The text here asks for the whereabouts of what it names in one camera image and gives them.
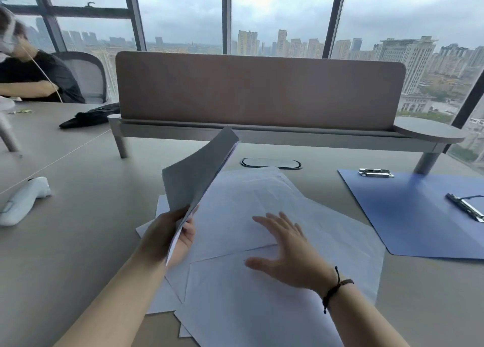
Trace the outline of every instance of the blue clipboard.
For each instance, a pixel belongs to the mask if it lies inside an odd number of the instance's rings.
[[[484,195],[484,179],[409,173],[375,178],[338,171],[391,254],[484,259],[484,224],[445,198]],[[471,201],[484,212],[484,198]]]

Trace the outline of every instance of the white cable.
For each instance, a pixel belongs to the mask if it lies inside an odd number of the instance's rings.
[[[42,68],[40,68],[40,66],[37,64],[37,62],[36,62],[36,61],[33,59],[32,55],[30,55],[30,54],[28,53],[27,49],[25,49],[25,48],[24,48],[24,46],[23,46],[21,43],[18,43],[18,44],[19,44],[19,45],[22,47],[22,49],[23,49],[23,50],[25,50],[25,52],[27,53],[27,55],[28,55],[28,56],[30,56],[30,59],[32,59],[32,61],[35,63],[35,65],[37,66],[37,68],[39,68],[39,69],[40,69],[40,71],[42,72],[42,74],[43,74],[43,75],[45,75],[45,78],[47,78],[47,79],[48,79],[48,81],[50,82],[50,84],[51,84],[51,85],[52,85],[52,87],[54,88],[55,92],[57,93],[57,96],[59,97],[59,101],[60,101],[61,103],[64,103],[64,101],[62,101],[62,98],[61,98],[61,96],[60,96],[61,94],[60,94],[60,93],[59,93],[59,91],[58,91],[58,87],[56,88],[56,85],[54,85],[54,84],[52,83],[52,81],[50,80],[50,78],[49,78],[49,77],[48,77],[48,76],[45,74],[45,72],[42,70]]]

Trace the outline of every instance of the hair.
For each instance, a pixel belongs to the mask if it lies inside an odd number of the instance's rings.
[[[5,11],[3,7],[0,6],[0,34],[3,34],[7,29],[9,24],[10,16]],[[14,28],[14,35],[15,36],[22,36],[24,39],[27,39],[27,30],[25,25],[18,20],[15,20],[15,28]]]

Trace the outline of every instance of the black shirt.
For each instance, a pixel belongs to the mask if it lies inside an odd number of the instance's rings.
[[[58,93],[65,103],[85,104],[81,90],[72,72],[58,57],[39,50],[34,60],[52,83],[58,86]],[[0,83],[48,81],[32,60],[22,62],[9,57],[0,63]],[[28,101],[60,102],[57,93],[47,97],[29,98]]]

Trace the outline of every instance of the person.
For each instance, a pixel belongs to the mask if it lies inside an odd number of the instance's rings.
[[[12,13],[0,6],[0,35],[6,31],[11,18]],[[85,104],[79,85],[65,63],[29,43],[25,26],[17,20],[14,22],[15,48],[0,63],[0,95],[27,101],[61,102],[62,99],[64,103]]]
[[[166,271],[177,266],[193,244],[196,230],[190,217],[165,266],[175,222],[184,217],[187,209],[163,213],[154,220],[133,255],[54,347],[131,346]],[[301,227],[282,212],[253,219],[275,237],[279,258],[249,258],[245,265],[325,297],[336,285],[338,275],[311,246]],[[408,347],[354,284],[340,287],[331,297],[328,310],[345,347]]]

